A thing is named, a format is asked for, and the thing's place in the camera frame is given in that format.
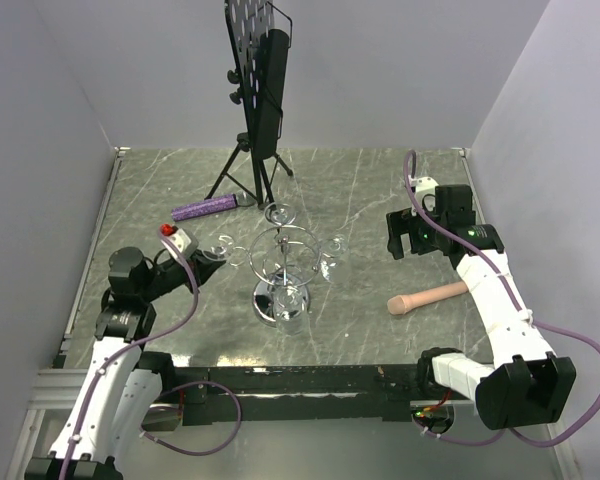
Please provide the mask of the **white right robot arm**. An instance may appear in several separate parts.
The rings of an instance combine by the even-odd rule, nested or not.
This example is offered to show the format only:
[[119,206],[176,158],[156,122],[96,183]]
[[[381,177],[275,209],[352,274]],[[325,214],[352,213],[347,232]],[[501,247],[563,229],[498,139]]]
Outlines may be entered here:
[[491,430],[555,423],[576,379],[568,357],[559,357],[534,326],[514,284],[504,244],[490,224],[479,224],[469,186],[439,185],[431,177],[414,180],[407,189],[411,207],[387,214],[387,249],[439,251],[460,279],[419,293],[396,295],[387,308],[394,316],[451,298],[471,295],[489,339],[493,363],[483,365],[455,348],[436,347],[422,353],[416,385],[428,398],[448,389],[474,402]]

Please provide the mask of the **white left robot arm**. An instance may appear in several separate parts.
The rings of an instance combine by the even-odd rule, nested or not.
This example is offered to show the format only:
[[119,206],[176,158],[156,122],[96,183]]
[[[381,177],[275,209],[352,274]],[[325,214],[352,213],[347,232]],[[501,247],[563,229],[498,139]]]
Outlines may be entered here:
[[224,264],[193,247],[162,263],[136,247],[110,256],[89,369],[65,426],[45,456],[29,460],[25,478],[122,478],[151,404],[177,390],[170,354],[144,349],[155,338],[153,303],[181,286],[196,294]]

